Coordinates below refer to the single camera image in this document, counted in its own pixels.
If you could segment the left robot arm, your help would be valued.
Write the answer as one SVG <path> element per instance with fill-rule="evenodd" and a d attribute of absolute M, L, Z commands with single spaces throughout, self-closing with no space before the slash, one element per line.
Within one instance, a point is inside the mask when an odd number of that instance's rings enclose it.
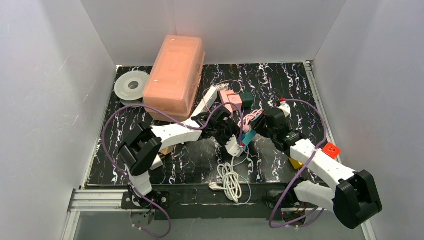
<path fill-rule="evenodd" d="M 181 124 L 148 126 L 139 123 L 124 139 L 118 156 L 129 174 L 131 191 L 141 198 L 152 191 L 149 171 L 162 165 L 161 150 L 187 142 L 214 138 L 233 157 L 244 151 L 240 141 L 243 129 L 231 118 L 226 107 L 198 112 Z"/>

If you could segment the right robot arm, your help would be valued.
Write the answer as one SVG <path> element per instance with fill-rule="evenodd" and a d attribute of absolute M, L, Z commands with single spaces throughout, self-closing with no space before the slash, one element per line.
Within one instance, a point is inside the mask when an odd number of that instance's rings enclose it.
<path fill-rule="evenodd" d="M 280 108 L 267 109 L 252 122 L 251 128 L 271 139 L 277 150 L 302 163 L 301 171 L 310 169 L 317 174 L 325 185 L 302 179 L 299 171 L 275 203 L 269 218 L 271 221 L 286 197 L 289 197 L 289 204 L 310 203 L 316 208 L 329 210 L 349 229 L 355 229 L 383 210 L 371 173 L 356 171 L 337 162 L 304 134 L 292 130 L 287 118 Z"/>

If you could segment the teal power strip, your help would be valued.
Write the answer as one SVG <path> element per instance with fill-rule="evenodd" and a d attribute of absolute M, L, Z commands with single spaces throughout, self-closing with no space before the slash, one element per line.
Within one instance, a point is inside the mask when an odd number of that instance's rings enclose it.
<path fill-rule="evenodd" d="M 253 129 L 250 129 L 247 133 L 243 133 L 241 137 L 241 145 L 247 146 L 250 142 L 253 141 L 254 137 L 257 135 L 257 132 Z"/>

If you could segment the red cube socket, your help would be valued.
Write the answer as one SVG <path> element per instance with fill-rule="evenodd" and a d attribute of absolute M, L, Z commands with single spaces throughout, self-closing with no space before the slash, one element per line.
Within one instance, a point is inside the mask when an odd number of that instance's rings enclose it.
<path fill-rule="evenodd" d="M 328 155 L 330 158 L 335 160 L 340 155 L 342 150 L 339 147 L 337 147 L 336 145 L 334 145 L 333 143 L 328 142 L 322 148 L 322 152 L 325 153 L 326 155 Z"/>

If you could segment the pink plastic storage box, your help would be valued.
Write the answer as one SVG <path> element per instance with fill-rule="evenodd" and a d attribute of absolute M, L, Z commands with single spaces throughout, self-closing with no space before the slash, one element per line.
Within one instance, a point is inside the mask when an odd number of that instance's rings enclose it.
<path fill-rule="evenodd" d="M 187 120 L 202 78 L 205 51 L 199 37 L 167 35 L 143 91 L 143 103 L 154 120 L 169 121 L 166 115 Z"/>

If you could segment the white power strip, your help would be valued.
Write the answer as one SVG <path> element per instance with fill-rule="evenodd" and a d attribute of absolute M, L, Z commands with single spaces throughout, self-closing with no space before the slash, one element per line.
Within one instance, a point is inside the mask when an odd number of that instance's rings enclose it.
<path fill-rule="evenodd" d="M 201 113 L 209 112 L 211 107 L 213 106 L 215 100 L 218 98 L 218 92 L 220 88 L 218 86 L 211 86 L 207 90 L 203 92 L 203 97 L 198 104 L 198 106 L 195 108 L 193 113 L 191 114 L 192 117 L 196 117 L 197 115 Z"/>

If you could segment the tan cube socket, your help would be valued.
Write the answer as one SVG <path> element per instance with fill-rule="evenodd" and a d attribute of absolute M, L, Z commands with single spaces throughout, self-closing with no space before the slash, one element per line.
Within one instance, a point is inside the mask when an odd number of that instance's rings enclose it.
<path fill-rule="evenodd" d="M 170 154 L 174 149 L 175 149 L 175 146 L 172 145 L 172 146 L 168 146 L 168 147 L 161 149 L 159 152 L 166 156 L 166 155 Z"/>

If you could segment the yellow cube socket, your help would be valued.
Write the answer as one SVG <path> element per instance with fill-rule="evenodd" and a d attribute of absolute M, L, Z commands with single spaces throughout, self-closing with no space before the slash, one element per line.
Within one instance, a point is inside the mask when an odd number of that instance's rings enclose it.
<path fill-rule="evenodd" d="M 299 169 L 301 169 L 304 166 L 303 163 L 301 163 L 301 162 L 299 162 L 299 161 L 297 161 L 297 160 L 295 160 L 295 159 L 293 159 L 291 157 L 289 158 L 289 161 L 290 161 L 291 165 L 293 166 L 293 168 L 295 170 L 299 170 Z"/>

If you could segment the white cube socket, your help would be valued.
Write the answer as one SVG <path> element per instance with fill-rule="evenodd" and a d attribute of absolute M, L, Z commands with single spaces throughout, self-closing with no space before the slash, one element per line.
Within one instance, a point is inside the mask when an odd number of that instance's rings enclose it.
<path fill-rule="evenodd" d="M 153 161 L 153 163 L 150 167 L 150 170 L 154 171 L 155 169 L 158 169 L 162 166 L 163 166 L 163 161 L 162 161 L 161 157 L 159 155 L 156 155 L 156 157 L 155 157 L 155 159 L 154 159 L 154 161 Z"/>

